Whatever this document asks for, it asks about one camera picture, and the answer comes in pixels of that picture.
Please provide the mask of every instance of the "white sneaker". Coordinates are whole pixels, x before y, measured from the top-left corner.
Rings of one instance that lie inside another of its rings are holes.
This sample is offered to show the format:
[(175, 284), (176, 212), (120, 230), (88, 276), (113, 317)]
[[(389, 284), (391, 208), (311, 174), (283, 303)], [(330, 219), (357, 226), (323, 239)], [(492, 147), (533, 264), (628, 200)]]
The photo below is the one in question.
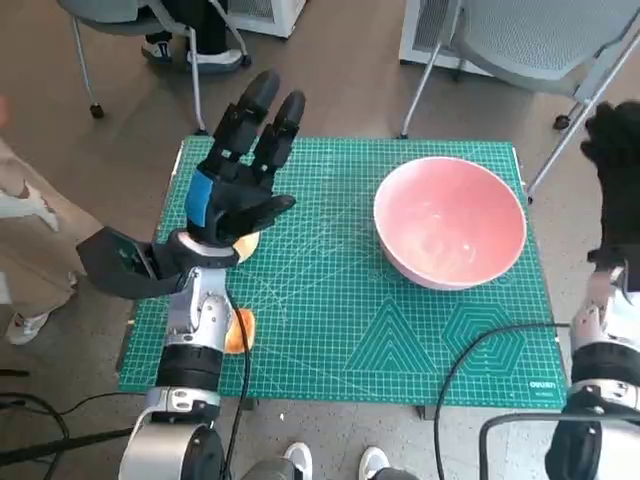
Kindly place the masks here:
[(141, 47), (142, 55), (151, 63), (168, 65), (171, 63), (169, 42), (149, 43), (146, 40)]
[(378, 447), (365, 450), (358, 468), (358, 480), (369, 480), (383, 468), (389, 468), (389, 459)]
[[(242, 52), (232, 49), (217, 55), (196, 54), (198, 69), (205, 73), (224, 73), (236, 70), (242, 64)], [(193, 65), (193, 52), (187, 52), (187, 64)]]
[(302, 472), (302, 480), (311, 480), (313, 464), (311, 462), (311, 450), (302, 442), (296, 442), (284, 452), (284, 458), (288, 458), (298, 470)]
[(50, 314), (51, 312), (47, 312), (35, 317), (23, 318), (21, 315), (14, 313), (7, 327), (5, 338), (12, 345), (29, 343), (36, 338), (40, 329), (47, 323)]

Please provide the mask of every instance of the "concrete floor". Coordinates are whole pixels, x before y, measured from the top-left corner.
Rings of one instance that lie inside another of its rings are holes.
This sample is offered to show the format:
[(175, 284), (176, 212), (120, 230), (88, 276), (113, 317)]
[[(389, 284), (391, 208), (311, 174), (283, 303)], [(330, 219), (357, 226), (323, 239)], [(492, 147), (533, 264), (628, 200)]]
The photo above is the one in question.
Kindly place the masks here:
[[(385, 0), (316, 0), (286, 43), (247, 34), (253, 67), (203, 78), (209, 125), (253, 76), (272, 67), (282, 77), (281, 96), (293, 87), (307, 95), (302, 135), (395, 135), (422, 70), (398, 63), (403, 10), (398, 2)], [(139, 39), (83, 33), (95, 91), (108, 114), (100, 122), (88, 114), (65, 13), (55, 2), (0, 2), (0, 94), (11, 101), (11, 122), (2, 135), (64, 195), (102, 222), (150, 238), (176, 151), (193, 130), (190, 79), (150, 69), (140, 56)], [(636, 56), (607, 98), (637, 97), (639, 76)], [(562, 98), (532, 95), (477, 76), (465, 75), (455, 84), (446, 72), (436, 71), (411, 134), (510, 140), (527, 179), (557, 141), (554, 116), (569, 106)], [(589, 272), (585, 254), (599, 240), (596, 178), (577, 145), (578, 139), (567, 148), (532, 208), (553, 309), (561, 321), (570, 318), (581, 299)], [(114, 363), (131, 304), (84, 282), (80, 287), (35, 341), (22, 348), (2, 344), (0, 365), (32, 371), (29, 380), (3, 380), (2, 390), (33, 392), (66, 408), (86, 395), (117, 388)], [(82, 434), (128, 426), (140, 404), (139, 398), (126, 397), (97, 401), (69, 416), (70, 428)], [(226, 442), (234, 402), (226, 401), (225, 407), (220, 429)], [(483, 419), (496, 413), (445, 411), (447, 478), (477, 477), (476, 434)], [(0, 448), (56, 435), (53, 422), (19, 412), (0, 412), (0, 427)], [(431, 424), (418, 421), (409, 407), (262, 402), (245, 416), (240, 432), (234, 457), (238, 474), (302, 440), (312, 448), (316, 479), (355, 478), (359, 457), (370, 444), (383, 447), (394, 466), (408, 468), (421, 480), (436, 478)], [(490, 445), (492, 478), (544, 478), (548, 435), (541, 426), (498, 429)], [(116, 478), (124, 445), (114, 441), (69, 453), (55, 478)], [(0, 479), (31, 480), (43, 474), (42, 465), (24, 464), (0, 470)]]

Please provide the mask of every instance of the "beige pants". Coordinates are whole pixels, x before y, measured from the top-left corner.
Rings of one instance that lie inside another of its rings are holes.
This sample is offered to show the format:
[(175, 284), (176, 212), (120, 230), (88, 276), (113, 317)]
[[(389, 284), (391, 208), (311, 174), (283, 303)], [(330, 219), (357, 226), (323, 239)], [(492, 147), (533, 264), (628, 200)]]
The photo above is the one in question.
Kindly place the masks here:
[(83, 273), (75, 247), (100, 228), (0, 140), (0, 301), (23, 317), (63, 305)]

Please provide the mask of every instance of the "pink bowl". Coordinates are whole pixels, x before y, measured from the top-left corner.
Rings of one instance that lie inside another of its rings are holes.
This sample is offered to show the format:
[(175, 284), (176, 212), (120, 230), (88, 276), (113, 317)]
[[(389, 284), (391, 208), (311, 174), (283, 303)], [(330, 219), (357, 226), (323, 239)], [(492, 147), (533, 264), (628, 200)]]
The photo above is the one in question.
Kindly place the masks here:
[(420, 158), (396, 168), (380, 184), (373, 210), (389, 261), (437, 290), (499, 277), (527, 237), (524, 212), (507, 184), (458, 158)]

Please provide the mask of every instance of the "robotic arm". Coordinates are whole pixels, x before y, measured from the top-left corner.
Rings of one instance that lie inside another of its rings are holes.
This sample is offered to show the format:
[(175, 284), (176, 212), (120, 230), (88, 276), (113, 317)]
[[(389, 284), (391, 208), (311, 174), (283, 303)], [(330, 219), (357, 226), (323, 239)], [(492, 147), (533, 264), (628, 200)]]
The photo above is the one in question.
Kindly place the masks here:
[[(640, 103), (602, 104), (582, 151), (602, 187), (602, 242), (571, 328), (564, 413), (640, 413)], [(563, 422), (545, 459), (550, 480), (635, 478), (640, 425)]]
[(274, 72), (263, 72), (227, 108), (191, 178), (185, 229), (171, 232), (166, 243), (142, 243), (105, 228), (78, 247), (101, 290), (130, 299), (170, 296), (156, 384), (129, 438), (121, 480), (211, 480), (229, 473), (214, 428), (225, 337), (237, 311), (226, 270), (238, 263), (233, 244), (240, 237), (270, 227), (295, 203), (289, 195), (274, 196), (272, 187), (298, 133), (302, 92), (292, 92), (265, 127), (253, 163), (239, 161), (279, 83)]

